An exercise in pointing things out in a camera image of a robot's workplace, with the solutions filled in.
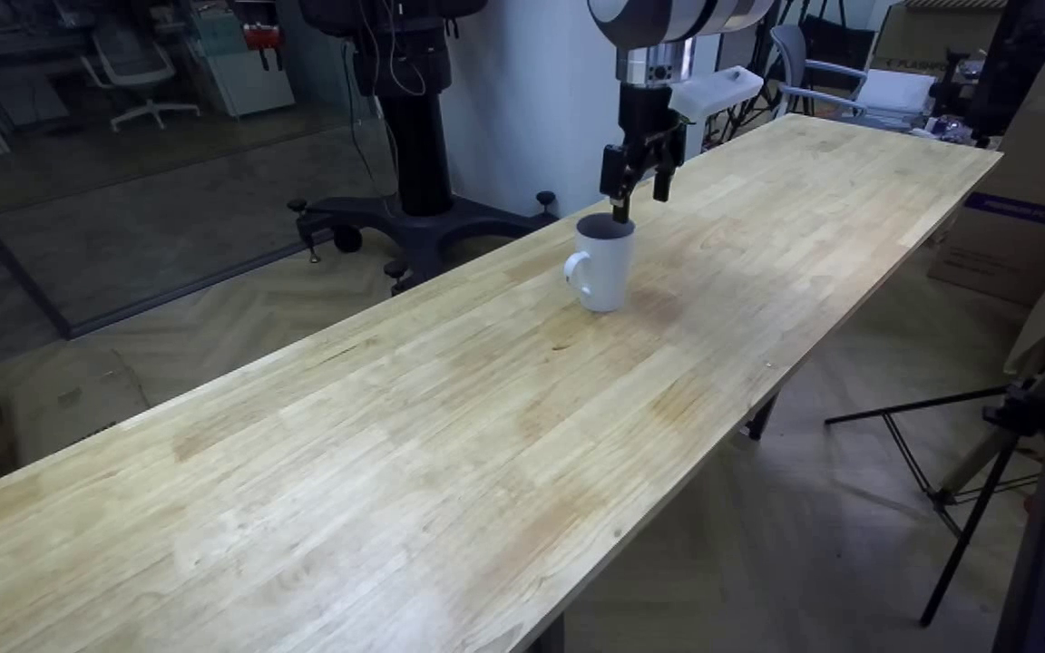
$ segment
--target wooden table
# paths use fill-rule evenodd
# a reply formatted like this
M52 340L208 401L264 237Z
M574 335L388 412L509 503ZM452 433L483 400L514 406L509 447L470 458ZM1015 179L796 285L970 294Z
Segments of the wooden table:
M0 650L514 650L994 167L786 116L0 483Z

